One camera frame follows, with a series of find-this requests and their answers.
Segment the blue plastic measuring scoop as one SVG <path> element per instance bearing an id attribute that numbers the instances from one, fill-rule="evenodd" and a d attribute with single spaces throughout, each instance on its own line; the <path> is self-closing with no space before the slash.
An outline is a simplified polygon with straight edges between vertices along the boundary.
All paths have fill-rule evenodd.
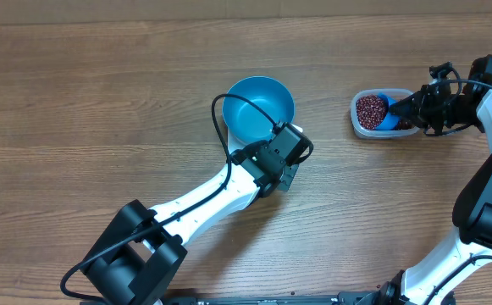
<path id="1" fill-rule="evenodd" d="M 383 93 L 379 93 L 377 97 L 384 101 L 386 112 L 383 120 L 379 125 L 375 127 L 375 130 L 382 130 L 382 131 L 393 130 L 398 125 L 400 121 L 400 117 L 395 114 L 392 114 L 389 111 L 389 108 L 393 104 L 396 104 L 397 101 L 393 97 L 387 96 Z"/>

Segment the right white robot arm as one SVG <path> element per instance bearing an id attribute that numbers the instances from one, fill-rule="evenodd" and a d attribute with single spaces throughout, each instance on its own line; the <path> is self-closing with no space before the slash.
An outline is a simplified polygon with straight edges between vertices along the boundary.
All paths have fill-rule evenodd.
<path id="1" fill-rule="evenodd" d="M 475 59 L 467 78 L 450 62 L 430 67 L 429 74 L 429 84 L 403 91 L 402 99 L 396 89 L 357 93 L 351 103 L 357 136 L 394 138 L 401 122 L 432 137 L 475 127 L 486 135 L 490 155 L 456 199 L 448 236 L 377 291 L 341 292 L 342 304 L 453 304 L 455 288 L 492 263 L 492 54 Z"/>

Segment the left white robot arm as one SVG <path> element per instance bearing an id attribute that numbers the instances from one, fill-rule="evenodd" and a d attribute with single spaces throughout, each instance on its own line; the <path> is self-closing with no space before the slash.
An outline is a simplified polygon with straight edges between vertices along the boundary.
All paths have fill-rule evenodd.
<path id="1" fill-rule="evenodd" d="M 209 181 L 173 201 L 124 205 L 86 254 L 81 273 L 99 294 L 95 304 L 155 304 L 187 254 L 186 245 L 221 219 L 275 190 L 287 191 L 313 144 L 291 123 L 267 140 L 230 153 Z"/>

